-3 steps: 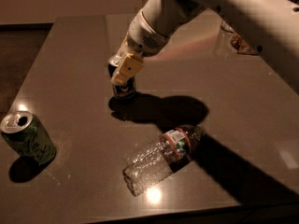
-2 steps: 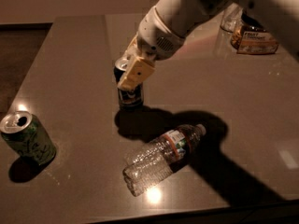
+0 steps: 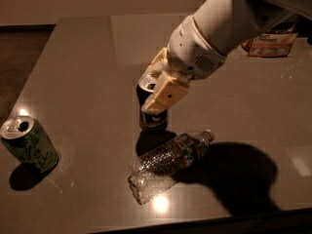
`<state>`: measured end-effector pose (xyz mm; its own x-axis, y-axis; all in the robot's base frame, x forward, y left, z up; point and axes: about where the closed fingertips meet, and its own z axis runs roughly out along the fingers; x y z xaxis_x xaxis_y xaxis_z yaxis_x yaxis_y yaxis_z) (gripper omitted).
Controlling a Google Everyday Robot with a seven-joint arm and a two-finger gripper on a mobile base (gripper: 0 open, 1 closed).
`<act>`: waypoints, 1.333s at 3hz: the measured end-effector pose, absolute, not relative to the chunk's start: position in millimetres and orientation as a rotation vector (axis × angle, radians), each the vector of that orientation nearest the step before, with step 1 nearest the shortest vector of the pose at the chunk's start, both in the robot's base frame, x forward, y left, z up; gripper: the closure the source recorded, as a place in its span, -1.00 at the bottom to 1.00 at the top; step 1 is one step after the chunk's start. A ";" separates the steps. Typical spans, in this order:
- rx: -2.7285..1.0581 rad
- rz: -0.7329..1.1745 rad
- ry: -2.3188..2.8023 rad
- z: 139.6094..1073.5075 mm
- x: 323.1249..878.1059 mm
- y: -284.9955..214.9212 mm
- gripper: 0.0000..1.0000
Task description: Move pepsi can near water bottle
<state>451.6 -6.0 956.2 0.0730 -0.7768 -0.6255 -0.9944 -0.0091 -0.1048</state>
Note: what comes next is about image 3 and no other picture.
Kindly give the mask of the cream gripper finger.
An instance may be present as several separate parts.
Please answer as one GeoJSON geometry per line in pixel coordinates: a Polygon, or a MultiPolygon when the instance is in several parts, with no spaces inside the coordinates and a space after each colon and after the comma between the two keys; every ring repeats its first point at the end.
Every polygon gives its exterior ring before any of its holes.
{"type": "Polygon", "coordinates": [[[144,75],[158,77],[163,71],[169,71],[168,49],[162,48],[144,71],[144,75]]]}
{"type": "Polygon", "coordinates": [[[189,90],[187,76],[179,73],[162,71],[158,77],[144,74],[140,78],[140,85],[146,89],[149,96],[144,101],[141,111],[147,114],[158,115],[169,109],[184,98],[189,90]]]}

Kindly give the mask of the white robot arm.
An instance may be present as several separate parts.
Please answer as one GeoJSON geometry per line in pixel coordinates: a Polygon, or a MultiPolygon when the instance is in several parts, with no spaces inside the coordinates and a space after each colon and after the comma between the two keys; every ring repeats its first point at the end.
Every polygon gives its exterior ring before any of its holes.
{"type": "Polygon", "coordinates": [[[145,70],[156,83],[141,111],[167,110],[187,94],[191,80],[209,77],[242,42],[293,15],[311,20],[312,0],[206,0],[145,70]]]}

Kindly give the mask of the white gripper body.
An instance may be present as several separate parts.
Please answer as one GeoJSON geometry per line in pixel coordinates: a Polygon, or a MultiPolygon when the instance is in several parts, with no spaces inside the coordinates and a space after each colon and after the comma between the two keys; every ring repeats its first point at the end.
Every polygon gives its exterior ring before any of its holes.
{"type": "Polygon", "coordinates": [[[193,79],[205,79],[217,71],[226,60],[205,39],[193,16],[188,16],[172,33],[167,47],[172,69],[193,79]]]}

